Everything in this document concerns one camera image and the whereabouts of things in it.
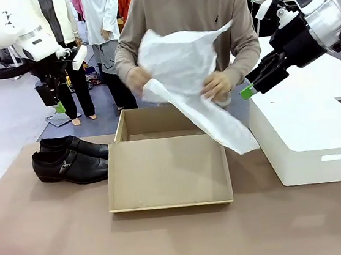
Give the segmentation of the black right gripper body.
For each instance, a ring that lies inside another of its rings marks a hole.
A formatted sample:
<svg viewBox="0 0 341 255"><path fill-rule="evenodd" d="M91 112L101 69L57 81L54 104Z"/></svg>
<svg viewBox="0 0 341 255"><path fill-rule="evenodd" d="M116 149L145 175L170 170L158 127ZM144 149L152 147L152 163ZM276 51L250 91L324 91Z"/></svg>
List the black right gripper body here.
<svg viewBox="0 0 341 255"><path fill-rule="evenodd" d="M279 54L279 66L285 70L292 65L303 68L326 53L310 34L305 18L296 16L270 38L270 45Z"/></svg>

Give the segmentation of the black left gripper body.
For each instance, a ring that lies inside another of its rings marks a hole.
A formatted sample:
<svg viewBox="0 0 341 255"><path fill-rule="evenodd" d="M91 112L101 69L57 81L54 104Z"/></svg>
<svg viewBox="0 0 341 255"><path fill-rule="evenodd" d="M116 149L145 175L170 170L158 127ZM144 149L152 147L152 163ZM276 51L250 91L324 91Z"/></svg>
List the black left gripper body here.
<svg viewBox="0 0 341 255"><path fill-rule="evenodd" d="M38 63L38 76L42 81L55 78L58 83L66 82L66 74L63 61L47 60Z"/></svg>

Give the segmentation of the person's left hand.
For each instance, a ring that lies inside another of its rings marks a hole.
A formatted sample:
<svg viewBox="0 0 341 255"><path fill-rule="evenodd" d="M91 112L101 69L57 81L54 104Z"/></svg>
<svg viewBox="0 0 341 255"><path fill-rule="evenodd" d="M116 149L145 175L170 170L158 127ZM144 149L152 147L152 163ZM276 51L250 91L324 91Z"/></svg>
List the person's left hand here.
<svg viewBox="0 0 341 255"><path fill-rule="evenodd" d="M204 98L209 98L214 102L223 102L228 99L228 94L233 86L225 72L216 71L211 73L203 81L201 94Z"/></svg>

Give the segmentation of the person's right hand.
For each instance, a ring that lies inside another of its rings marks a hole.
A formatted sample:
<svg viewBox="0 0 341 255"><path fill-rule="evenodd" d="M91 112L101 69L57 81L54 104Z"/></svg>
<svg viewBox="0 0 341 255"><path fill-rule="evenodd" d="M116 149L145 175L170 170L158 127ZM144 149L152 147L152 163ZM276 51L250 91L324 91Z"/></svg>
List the person's right hand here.
<svg viewBox="0 0 341 255"><path fill-rule="evenodd" d="M148 71L141 66L136 66L129 70L126 78L126 86L132 92L142 95L143 88L150 79L152 79L152 76Z"/></svg>

